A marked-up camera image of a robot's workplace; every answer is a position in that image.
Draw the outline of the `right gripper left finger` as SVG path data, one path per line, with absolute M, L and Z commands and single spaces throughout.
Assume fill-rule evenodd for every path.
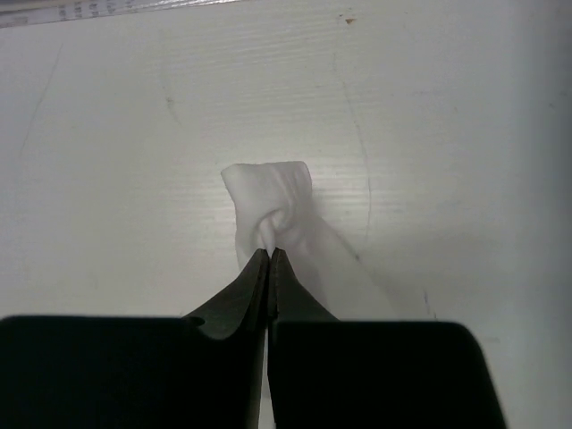
M 257 427 L 269 268 L 182 317 L 4 318 L 2 427 Z

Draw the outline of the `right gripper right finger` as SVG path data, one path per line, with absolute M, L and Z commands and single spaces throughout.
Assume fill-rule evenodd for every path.
M 341 321 L 285 251 L 268 277 L 267 373 L 279 428 L 502 428 L 484 354 L 453 322 Z

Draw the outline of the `white printed t shirt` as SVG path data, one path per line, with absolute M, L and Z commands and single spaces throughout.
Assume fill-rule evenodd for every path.
M 357 252 L 318 214 L 305 163 L 233 164 L 221 176 L 235 208 L 240 266 L 258 249 L 282 249 L 302 286 L 340 319 L 436 319 L 426 291 L 408 296 L 373 279 Z

